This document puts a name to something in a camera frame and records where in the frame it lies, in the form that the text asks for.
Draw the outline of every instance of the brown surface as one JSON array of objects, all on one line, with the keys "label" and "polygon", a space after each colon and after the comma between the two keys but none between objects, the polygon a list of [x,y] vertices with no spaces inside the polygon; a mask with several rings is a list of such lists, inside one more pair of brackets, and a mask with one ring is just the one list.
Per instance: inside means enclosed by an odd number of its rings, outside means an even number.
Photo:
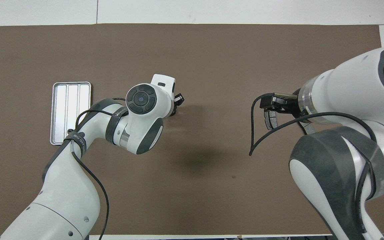
[{"label": "brown surface", "polygon": [[[154,73],[175,77],[186,99],[154,149],[135,156],[97,140],[84,157],[110,197],[106,233],[328,233],[288,170],[296,126],[247,155],[251,102],[378,47],[378,26],[0,27],[0,233],[35,198],[57,149],[53,83],[89,81],[99,100],[123,97]],[[259,136],[266,130],[256,114]],[[367,208],[384,232],[384,196]],[[104,213],[102,205],[92,234]]]}]

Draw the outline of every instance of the black cable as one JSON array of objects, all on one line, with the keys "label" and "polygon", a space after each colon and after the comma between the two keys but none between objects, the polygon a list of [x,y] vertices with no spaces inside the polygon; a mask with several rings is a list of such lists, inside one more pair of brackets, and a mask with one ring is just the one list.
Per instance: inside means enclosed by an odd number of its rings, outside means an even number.
[{"label": "black cable", "polygon": [[[364,182],[365,182],[365,179],[367,178],[367,173],[370,172],[370,168],[372,168],[371,164],[368,164],[366,162],[363,169],[362,169],[361,176],[359,177],[358,185],[356,187],[356,194],[355,194],[355,209],[356,209],[356,214],[358,216],[359,225],[361,226],[361,233],[367,232],[367,230],[365,229],[365,226],[364,226],[364,222],[362,220],[361,196],[362,196],[362,189],[364,188]],[[373,191],[375,192],[375,187],[373,188],[373,181],[371,181],[371,190],[372,190],[372,192]]]},{"label": "black cable", "polygon": [[88,174],[90,174],[93,179],[99,184],[99,186],[102,188],[102,191],[103,191],[103,194],[105,195],[105,199],[106,199],[106,218],[105,218],[105,224],[103,225],[103,230],[102,230],[102,233],[100,234],[100,237],[99,237],[99,240],[102,240],[102,237],[103,237],[103,234],[105,233],[105,229],[106,229],[106,225],[108,224],[108,218],[109,218],[109,198],[108,198],[108,194],[106,193],[106,190],[105,188],[103,187],[103,184],[101,183],[101,181],[96,177],[96,175],[93,174],[93,172],[91,172],[90,169],[88,169],[88,167],[78,158],[78,156],[75,154],[75,151],[73,149],[71,149],[71,153],[72,153],[72,156],[73,158],[75,158],[75,160],[78,162],[79,165],[81,165],[82,168],[84,168],[84,170],[87,171]]},{"label": "black cable", "polygon": [[371,164],[371,161],[370,159],[360,150],[358,149],[354,143],[351,143],[353,147],[355,147],[355,149],[358,151],[358,153],[364,157],[365,161],[366,161],[366,164],[369,165],[369,173],[370,173],[370,181],[371,181],[371,192],[370,192],[370,195],[366,198],[366,200],[370,200],[374,194],[375,194],[375,188],[373,188],[373,186],[375,186],[375,175],[374,175],[374,170],[373,170],[373,166]]},{"label": "black cable", "polygon": [[[341,112],[321,112],[321,113],[315,113],[315,114],[310,114],[310,115],[305,115],[305,116],[302,116],[302,117],[298,117],[294,120],[291,120],[289,122],[286,122],[282,125],[279,125],[278,127],[272,129],[270,132],[266,133],[265,135],[263,135],[261,138],[259,138],[259,140],[256,141],[255,144],[253,144],[253,142],[251,142],[251,148],[250,148],[250,153],[248,154],[249,156],[251,156],[253,154],[253,151],[254,149],[258,146],[259,143],[261,143],[261,141],[263,141],[265,138],[267,138],[269,135],[271,135],[272,133],[278,131],[279,129],[282,129],[286,126],[289,126],[293,123],[298,123],[300,121],[303,121],[303,120],[307,120],[309,118],[313,118],[313,117],[322,117],[322,116],[340,116],[340,117],[346,117],[346,118],[349,118],[351,120],[354,120],[355,122],[357,122],[358,124],[360,124],[367,132],[368,134],[370,135],[370,138],[371,140],[375,141],[377,143],[377,140],[376,140],[376,136],[373,132],[373,130],[361,119],[353,116],[353,115],[350,115],[350,114],[347,114],[347,113],[341,113]],[[252,133],[251,133],[251,140],[254,140],[254,128],[253,128],[253,111],[251,111],[251,127],[252,127]]]},{"label": "black cable", "polygon": [[258,96],[254,101],[253,104],[251,105],[251,147],[253,147],[254,144],[254,105],[256,105],[256,102],[262,99],[266,94]]},{"label": "black cable", "polygon": [[86,114],[87,112],[101,112],[101,113],[104,113],[104,114],[107,114],[107,115],[112,115],[110,112],[106,112],[106,111],[103,111],[103,110],[98,110],[98,109],[88,109],[84,112],[81,112],[78,117],[76,118],[76,122],[75,122],[75,129],[78,128],[78,125],[79,125],[79,118]]}]

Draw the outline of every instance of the aluminum tray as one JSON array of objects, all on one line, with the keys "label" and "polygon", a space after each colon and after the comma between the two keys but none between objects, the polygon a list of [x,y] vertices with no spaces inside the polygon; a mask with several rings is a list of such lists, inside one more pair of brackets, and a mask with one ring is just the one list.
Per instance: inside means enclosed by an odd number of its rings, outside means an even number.
[{"label": "aluminum tray", "polygon": [[57,82],[53,85],[50,143],[61,145],[68,129],[75,128],[76,117],[90,108],[89,82]]}]

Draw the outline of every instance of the black strap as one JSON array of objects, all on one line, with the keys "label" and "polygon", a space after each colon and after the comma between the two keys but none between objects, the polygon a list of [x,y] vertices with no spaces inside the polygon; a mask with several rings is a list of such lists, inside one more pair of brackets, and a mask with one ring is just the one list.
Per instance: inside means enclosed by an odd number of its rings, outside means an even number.
[{"label": "black strap", "polygon": [[338,127],[335,130],[346,138],[369,164],[370,181],[375,188],[371,189],[367,200],[384,194],[384,155],[377,143],[349,127]]},{"label": "black strap", "polygon": [[63,141],[66,140],[73,140],[76,144],[78,144],[81,149],[81,157],[84,156],[84,153],[87,150],[87,142],[84,139],[83,132],[71,132]]},{"label": "black strap", "polygon": [[116,126],[118,125],[119,120],[121,120],[121,117],[126,115],[128,115],[128,108],[125,106],[120,107],[112,114],[108,126],[106,127],[105,138],[108,142],[113,143],[113,134],[115,134]]}]

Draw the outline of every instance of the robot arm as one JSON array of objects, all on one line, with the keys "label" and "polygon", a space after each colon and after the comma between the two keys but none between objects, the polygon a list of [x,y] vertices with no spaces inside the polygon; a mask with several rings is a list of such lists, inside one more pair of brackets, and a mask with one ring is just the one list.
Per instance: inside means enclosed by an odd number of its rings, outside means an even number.
[{"label": "robot arm", "polygon": [[[309,135],[294,147],[290,172],[332,234],[341,240],[384,239],[364,208],[366,200],[384,194],[384,48],[316,76],[293,94],[260,98],[268,129],[279,129],[276,112],[302,119]],[[377,143],[343,115],[362,120]],[[343,126],[314,133],[311,123]]]},{"label": "robot arm", "polygon": [[162,118],[183,102],[181,94],[174,99],[174,83],[172,77],[155,74],[151,84],[130,89],[127,106],[113,99],[91,106],[47,164],[38,196],[0,239],[86,238],[99,216],[100,201],[77,160],[96,138],[105,138],[134,154],[150,150],[162,132]]}]

